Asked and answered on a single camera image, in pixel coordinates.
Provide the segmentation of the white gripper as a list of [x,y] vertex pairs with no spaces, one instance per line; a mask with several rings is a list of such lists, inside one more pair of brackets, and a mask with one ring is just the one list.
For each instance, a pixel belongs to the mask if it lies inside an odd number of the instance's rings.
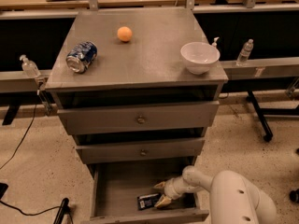
[[164,194],[154,205],[155,208],[164,208],[168,206],[172,200],[180,198],[184,193],[195,193],[202,187],[202,182],[194,178],[184,177],[183,175],[171,178],[168,181],[162,181],[153,188],[162,190]]

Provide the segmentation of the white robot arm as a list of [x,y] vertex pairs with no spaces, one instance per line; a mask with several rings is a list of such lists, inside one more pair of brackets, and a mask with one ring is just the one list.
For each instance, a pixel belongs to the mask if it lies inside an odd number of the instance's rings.
[[205,189],[209,193],[211,224],[276,224],[274,201],[243,175],[224,170],[214,176],[186,166],[182,175],[154,186],[163,192],[156,208],[162,208],[185,193]]

